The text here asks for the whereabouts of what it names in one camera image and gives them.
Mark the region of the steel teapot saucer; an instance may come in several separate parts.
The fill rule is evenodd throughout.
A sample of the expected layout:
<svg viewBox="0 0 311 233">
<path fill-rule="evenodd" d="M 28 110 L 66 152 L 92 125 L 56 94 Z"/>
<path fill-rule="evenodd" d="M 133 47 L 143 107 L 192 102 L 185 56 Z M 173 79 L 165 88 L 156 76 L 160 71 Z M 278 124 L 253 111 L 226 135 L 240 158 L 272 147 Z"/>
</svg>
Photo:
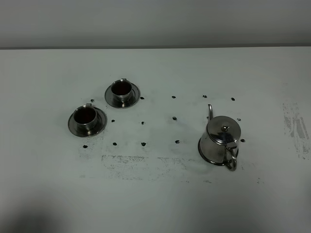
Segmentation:
<svg viewBox="0 0 311 233">
<path fill-rule="evenodd" d="M 219 144 L 209 137 L 201 137 L 198 142 L 198 151 L 201 157 L 216 166 L 226 166 L 229 170 L 237 168 L 238 147 Z"/>
</svg>

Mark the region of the far steel saucer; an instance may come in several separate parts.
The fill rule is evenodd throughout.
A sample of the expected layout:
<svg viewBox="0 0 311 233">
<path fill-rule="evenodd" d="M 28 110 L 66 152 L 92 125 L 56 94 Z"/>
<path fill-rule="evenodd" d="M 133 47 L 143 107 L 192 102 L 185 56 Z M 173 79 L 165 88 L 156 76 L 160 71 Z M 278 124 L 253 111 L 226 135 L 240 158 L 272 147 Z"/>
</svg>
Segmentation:
<svg viewBox="0 0 311 233">
<path fill-rule="evenodd" d="M 130 81 L 120 79 L 107 88 L 104 97 L 106 102 L 114 108 L 128 108 L 138 102 L 140 90 Z"/>
</svg>

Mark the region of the near steel teacup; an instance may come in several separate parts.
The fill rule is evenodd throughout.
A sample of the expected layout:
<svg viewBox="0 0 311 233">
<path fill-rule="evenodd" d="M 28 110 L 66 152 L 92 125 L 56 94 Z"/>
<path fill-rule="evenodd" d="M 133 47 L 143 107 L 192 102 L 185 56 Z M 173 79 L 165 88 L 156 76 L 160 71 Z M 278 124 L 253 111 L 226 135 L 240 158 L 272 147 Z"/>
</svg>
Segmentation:
<svg viewBox="0 0 311 233">
<path fill-rule="evenodd" d="M 73 121 L 77 130 L 91 130 L 98 122 L 97 111 L 91 103 L 87 103 L 73 112 Z"/>
</svg>

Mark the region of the far steel teacup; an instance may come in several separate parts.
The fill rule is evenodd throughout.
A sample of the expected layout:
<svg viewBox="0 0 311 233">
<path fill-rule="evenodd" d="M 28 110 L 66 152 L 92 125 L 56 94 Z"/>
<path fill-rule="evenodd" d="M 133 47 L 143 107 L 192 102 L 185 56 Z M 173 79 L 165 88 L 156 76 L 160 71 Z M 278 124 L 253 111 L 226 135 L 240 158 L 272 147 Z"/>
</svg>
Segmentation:
<svg viewBox="0 0 311 233">
<path fill-rule="evenodd" d="M 111 92 L 115 100 L 119 102 L 128 102 L 132 97 L 132 84 L 126 79 L 120 79 L 112 83 Z"/>
</svg>

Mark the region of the near steel saucer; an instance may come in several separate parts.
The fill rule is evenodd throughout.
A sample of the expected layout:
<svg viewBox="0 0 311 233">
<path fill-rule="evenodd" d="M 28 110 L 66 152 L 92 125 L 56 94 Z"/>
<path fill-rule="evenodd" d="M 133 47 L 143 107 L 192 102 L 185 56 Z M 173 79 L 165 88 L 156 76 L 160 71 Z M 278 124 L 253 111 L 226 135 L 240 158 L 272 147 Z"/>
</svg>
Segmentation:
<svg viewBox="0 0 311 233">
<path fill-rule="evenodd" d="M 83 105 L 69 117 L 68 129 L 77 137 L 92 137 L 104 130 L 106 122 L 104 111 L 92 105 Z"/>
</svg>

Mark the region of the stainless steel teapot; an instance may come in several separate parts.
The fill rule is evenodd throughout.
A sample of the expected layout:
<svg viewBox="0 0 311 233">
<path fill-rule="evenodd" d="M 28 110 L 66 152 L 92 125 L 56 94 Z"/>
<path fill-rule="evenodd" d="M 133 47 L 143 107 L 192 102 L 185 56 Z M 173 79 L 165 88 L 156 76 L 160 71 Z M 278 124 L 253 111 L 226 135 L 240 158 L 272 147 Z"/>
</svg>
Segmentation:
<svg viewBox="0 0 311 233">
<path fill-rule="evenodd" d="M 208 123 L 201 137 L 209 137 L 219 144 L 238 147 L 241 136 L 239 124 L 228 116 L 214 116 L 212 105 L 208 105 Z"/>
</svg>

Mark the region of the steel teacup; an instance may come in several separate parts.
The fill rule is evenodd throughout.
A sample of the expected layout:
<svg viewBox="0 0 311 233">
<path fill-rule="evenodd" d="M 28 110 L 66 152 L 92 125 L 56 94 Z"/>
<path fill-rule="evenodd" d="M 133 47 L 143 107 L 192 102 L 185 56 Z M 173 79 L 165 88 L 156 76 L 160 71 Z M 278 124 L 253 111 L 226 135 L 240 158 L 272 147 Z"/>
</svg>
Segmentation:
<svg viewBox="0 0 311 233">
<path fill-rule="evenodd" d="M 91 130 L 98 122 L 97 111 L 91 103 L 87 103 L 73 112 L 73 121 L 77 130 Z"/>
<path fill-rule="evenodd" d="M 132 84 L 126 79 L 120 79 L 112 83 L 111 92 L 115 100 L 119 102 L 128 102 L 132 97 Z"/>
</svg>

